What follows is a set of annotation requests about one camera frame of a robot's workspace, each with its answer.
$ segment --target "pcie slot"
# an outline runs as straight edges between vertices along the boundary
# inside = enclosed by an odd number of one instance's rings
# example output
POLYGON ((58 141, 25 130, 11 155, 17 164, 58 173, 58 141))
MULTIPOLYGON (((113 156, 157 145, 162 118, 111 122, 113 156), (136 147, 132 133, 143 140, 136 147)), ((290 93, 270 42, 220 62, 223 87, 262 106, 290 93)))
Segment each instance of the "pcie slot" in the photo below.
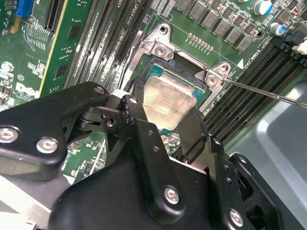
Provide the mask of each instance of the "pcie slot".
POLYGON ((122 39, 121 46, 118 49, 118 51, 115 53, 115 58, 111 65, 111 68, 106 74, 108 78, 105 81, 106 82, 105 86, 109 90, 111 89, 111 85, 115 80, 116 74, 118 72, 118 68, 120 67, 123 59, 126 57, 128 50, 131 48, 131 45, 143 21, 143 18, 145 17, 149 7, 151 6, 151 2, 152 2, 151 0, 141 1, 136 12, 134 13, 134 16, 130 22, 130 26, 125 32, 125 37, 122 39))
POLYGON ((59 17, 63 8, 64 0, 51 0, 47 11, 45 29, 55 33, 59 17))
MULTIPOLYGON (((261 69, 270 61, 274 54, 278 51, 277 48, 271 46, 267 47, 267 51, 264 51, 261 55, 264 57, 262 60, 253 63, 255 68, 251 70, 245 70, 238 82, 249 84, 252 79, 255 78, 257 73, 261 71, 261 69)), ((212 110, 206 117, 205 117, 205 125, 206 127, 210 127, 212 123, 224 112, 224 110, 228 109, 228 105, 238 96, 238 94, 242 91, 242 89, 238 89, 237 87, 231 87, 226 95, 220 100, 216 105, 215 109, 212 110)))
POLYGON ((104 47, 108 46, 106 43, 106 39, 111 36, 116 28, 118 20, 122 14, 122 11, 125 8, 127 0, 123 0, 118 9, 115 10, 115 5, 117 3, 116 0, 112 0, 110 6, 108 7, 107 13, 103 20, 101 21, 101 26, 99 28, 99 32, 94 39, 94 43, 90 49, 90 55, 87 57, 86 63, 82 69, 81 77, 78 79, 77 84, 88 81, 91 78, 91 75, 95 73, 96 59, 99 60, 99 56, 101 54, 104 47), (112 16, 114 16, 114 11, 118 11, 116 13, 115 19, 112 20, 112 16))
POLYGON ((79 43, 78 43, 79 50, 76 50, 76 52, 73 56, 73 59, 72 59, 72 62, 71 62, 71 67, 69 69, 68 75, 67 75, 65 83, 64 83, 64 87, 63 87, 64 89, 66 89, 70 85, 73 74, 77 70, 77 63, 78 63, 78 60, 81 56, 82 48, 84 46, 84 43, 86 41, 86 37, 87 37, 88 32, 90 30, 90 25, 92 24, 94 16, 97 12, 97 6, 98 6, 99 1, 100 0, 94 0, 93 3, 92 3, 91 9, 89 11, 89 14, 87 16, 87 19, 86 19, 86 22, 85 22, 85 25, 84 25, 83 32, 81 34, 81 38, 80 38, 79 43))
MULTIPOLYGON (((275 93, 280 94, 281 91, 285 88, 286 85, 288 85, 291 81, 293 81, 301 72, 302 72, 302 67, 298 67, 292 74, 287 78, 286 81, 284 81, 281 85, 279 85, 278 89, 276 89, 275 93)), ((223 136, 220 136, 221 140, 223 143, 228 143, 233 139, 239 132, 244 128, 244 126, 253 120, 259 114, 265 107, 273 100, 271 98, 266 98, 264 96, 258 95, 259 97, 262 97, 264 101, 260 103, 260 105, 257 107, 256 110, 253 110, 251 114, 248 115, 248 117, 245 119, 245 122, 240 122, 238 123, 239 126, 235 130, 229 130, 228 133, 225 133, 223 136)))
MULTIPOLYGON (((260 88, 266 91, 276 92, 276 89, 279 88, 280 84, 285 81, 285 79, 283 79, 283 76, 289 76, 288 73, 292 72, 291 70, 296 65, 296 62, 290 60, 285 62, 285 64, 286 65, 284 65, 282 69, 278 69, 277 73, 273 74, 275 80, 269 79, 269 75, 267 75, 268 81, 264 82, 263 85, 260 86, 260 88)), ((236 108, 237 112, 232 114, 230 119, 227 119, 226 124, 221 125, 220 128, 216 130, 218 136, 220 138, 225 137, 225 135, 230 130, 233 130, 235 126, 242 123, 241 120, 244 120, 246 122, 246 114, 249 112, 252 112, 252 114, 254 114, 258 108, 259 100, 261 100, 262 98, 265 99, 266 97, 254 92, 248 92, 246 99, 236 108)))
MULTIPOLYGON (((270 64, 268 67, 265 69, 262 69, 262 72, 258 72, 257 76, 254 77, 253 81, 249 81, 250 85, 255 87, 255 88, 260 88, 265 90, 264 88, 261 87, 264 81, 266 81, 269 76, 279 67, 279 65, 286 59, 286 55, 284 53, 279 54, 277 57, 272 56, 274 58, 274 62, 270 64)), ((247 100, 248 98, 248 93, 249 91, 239 89, 240 93, 236 96, 235 100, 232 100, 232 103, 229 103, 227 105, 227 113, 223 113, 222 117, 219 117, 218 119, 224 121, 227 120, 229 116, 232 115, 232 113, 236 113, 238 108, 247 100)), ((216 130, 218 124, 215 124, 212 127, 212 130, 216 130)))

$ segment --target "green circuit board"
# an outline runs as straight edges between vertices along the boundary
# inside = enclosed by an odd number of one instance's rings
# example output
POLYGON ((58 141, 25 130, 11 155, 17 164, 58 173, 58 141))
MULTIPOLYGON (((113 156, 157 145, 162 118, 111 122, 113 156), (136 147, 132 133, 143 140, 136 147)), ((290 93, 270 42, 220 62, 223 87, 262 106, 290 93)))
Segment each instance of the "green circuit board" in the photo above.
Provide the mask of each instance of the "green circuit board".
MULTIPOLYGON (((148 11, 144 11, 144 0, 36 0, 31 16, 21 18, 16 16, 17 0, 2 0, 0 86, 9 90, 0 93, 1 110, 83 81, 95 81, 109 90, 117 88, 126 59, 116 57, 125 54, 124 49, 131 45, 135 28, 143 31, 142 40, 156 26, 167 23, 171 28, 171 44, 210 67, 229 63, 229 77, 235 80, 273 37, 269 31, 272 23, 283 24, 287 30, 298 24, 306 26, 301 17, 306 10, 302 0, 295 1, 291 9, 293 1, 275 0, 271 13, 264 16, 254 14, 252 8, 256 0, 188 0, 185 7, 178 2, 180 0, 153 0, 148 11), (58 6, 54 8, 52 2, 57 2, 58 6), (196 4, 204 7, 201 13, 195 11, 196 4), (232 11, 225 16, 227 9, 232 11), (55 28, 48 18, 50 11, 58 13, 55 28), (237 28, 241 37, 248 38, 248 46, 239 46, 227 33, 218 35, 215 26, 208 29, 209 25, 203 21, 208 19, 209 13, 217 15, 217 21, 225 20, 229 28, 237 28), (102 21, 107 22, 103 28, 102 21), (124 35, 129 35, 126 43, 124 35)), ((150 60, 151 56, 142 56, 130 82, 142 75, 150 60)), ((104 139, 104 134, 93 133, 73 143, 68 149, 63 173, 77 177, 78 172, 88 175, 89 167, 90 173, 102 168, 106 157, 104 139)))
MULTIPOLYGON (((155 0, 152 3, 150 10, 148 11, 143 24, 141 25, 143 38, 147 37, 150 32, 159 24, 167 23, 170 25, 172 33, 170 42, 176 47, 179 47, 183 51, 197 58, 201 62, 210 67, 215 67, 219 63, 227 62, 231 66, 231 71, 228 75, 232 80, 239 78, 241 73, 247 69, 258 54, 265 49, 268 42, 272 39, 273 34, 270 32, 270 25, 272 23, 281 23, 290 30, 295 24, 301 23, 305 25, 304 19, 299 16, 290 14, 287 4, 290 1, 277 0, 273 4, 272 11, 269 15, 255 15, 253 12, 254 1, 239 2, 237 0, 221 1, 220 6, 215 12, 220 19, 226 20, 229 25, 237 27, 242 33, 241 36, 252 39, 250 45, 245 51, 237 49, 237 43, 230 43, 226 41, 225 36, 217 35, 214 29, 208 30, 202 26, 201 22, 204 17, 198 20, 191 18, 191 11, 194 4, 197 1, 190 2, 186 10, 182 11, 177 8, 175 1, 155 0), (224 17, 221 12, 222 9, 231 8, 233 10, 229 17, 224 17), (287 19, 281 19, 281 14, 289 13, 287 19), (240 26, 235 26, 235 20, 238 15, 244 17, 240 26), (243 24, 252 25, 253 30, 247 33, 242 27, 243 24)), ((209 8, 212 1, 204 1, 204 5, 209 8)), ((299 2, 297 6, 304 11, 306 5, 303 1, 299 2)), ((212 9, 205 9, 202 15, 206 14, 206 11, 212 11, 212 9)), ((137 76, 143 73, 143 70, 148 65, 150 58, 147 55, 143 55, 139 64, 134 71, 130 82, 137 76)), ((214 105, 219 98, 225 94, 230 85, 224 87, 221 95, 218 95, 217 100, 213 101, 214 105)), ((208 108, 204 111, 206 115, 210 111, 208 108)))

